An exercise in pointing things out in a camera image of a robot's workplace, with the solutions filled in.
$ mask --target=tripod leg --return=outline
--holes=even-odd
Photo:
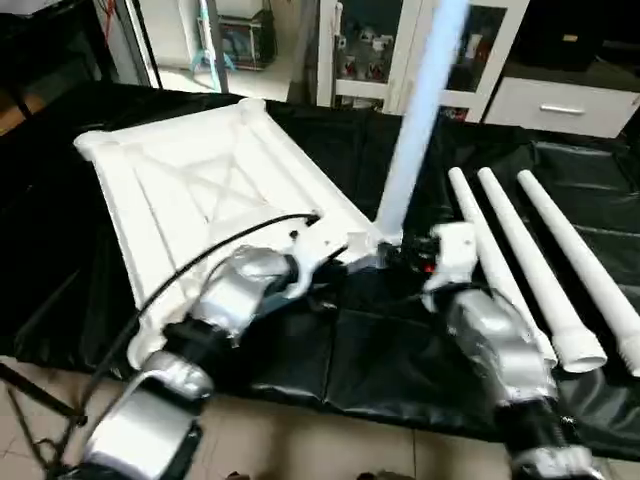
[[[63,417],[75,419],[77,425],[87,423],[84,412],[78,412],[64,402],[61,402],[36,384],[30,382],[18,372],[11,370],[4,363],[0,362],[0,380],[12,385],[14,388],[24,393],[29,398],[35,400],[48,409],[62,415]]]

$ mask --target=cabinet drawer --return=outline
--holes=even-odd
[[[640,95],[604,88],[505,77],[486,123],[616,137],[638,108]]]

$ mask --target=cabinet door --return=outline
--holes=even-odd
[[[467,121],[480,121],[509,54],[527,0],[471,0],[442,105],[468,109]],[[398,105],[404,112],[413,90],[437,1],[424,0]]]
[[[371,105],[392,111],[421,4],[422,0],[322,0],[318,105]]]

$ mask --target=drawer handle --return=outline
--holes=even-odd
[[[560,107],[558,105],[540,105],[543,112],[566,113],[567,115],[584,115],[586,112],[582,108]]]

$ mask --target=black tablecloth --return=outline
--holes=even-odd
[[[232,95],[92,84],[0,138],[0,353],[91,371],[133,311],[127,274],[92,165],[71,142],[235,103]],[[400,119],[268,103],[275,121],[370,218],[376,212]],[[211,132],[215,141],[215,132]],[[531,168],[640,308],[640,156],[624,142],[474,126],[441,119],[405,225],[423,234],[460,218],[446,179],[490,165],[543,246],[585,324],[609,355],[601,370],[554,372],[563,401],[597,454],[640,459],[640,390],[575,273],[517,188]],[[481,206],[486,198],[472,182]],[[490,208],[484,208],[496,226]],[[512,254],[494,228],[545,328]],[[364,271],[254,323],[219,387],[226,393],[306,405],[426,430],[499,440],[481,386],[395,272]],[[338,308],[326,308],[333,304]],[[115,375],[127,375],[124,355]]]

